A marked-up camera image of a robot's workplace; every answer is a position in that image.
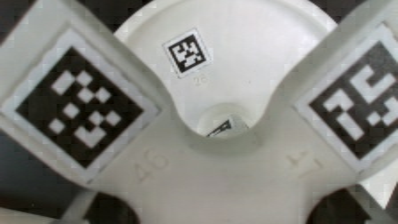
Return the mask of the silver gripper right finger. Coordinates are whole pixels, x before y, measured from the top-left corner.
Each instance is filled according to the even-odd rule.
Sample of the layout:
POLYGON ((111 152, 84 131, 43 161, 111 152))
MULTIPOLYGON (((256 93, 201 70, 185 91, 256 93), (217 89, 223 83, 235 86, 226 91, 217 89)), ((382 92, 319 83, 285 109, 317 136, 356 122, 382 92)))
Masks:
POLYGON ((361 185, 322 198, 306 224, 391 224, 391 216, 361 185))

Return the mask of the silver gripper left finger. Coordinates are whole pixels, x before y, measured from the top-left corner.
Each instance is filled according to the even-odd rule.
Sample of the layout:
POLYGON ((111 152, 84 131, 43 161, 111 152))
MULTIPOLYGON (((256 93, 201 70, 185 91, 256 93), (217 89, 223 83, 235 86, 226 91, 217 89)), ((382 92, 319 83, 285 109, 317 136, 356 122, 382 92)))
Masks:
POLYGON ((59 224, 141 224, 134 209, 112 195, 82 190, 59 224))

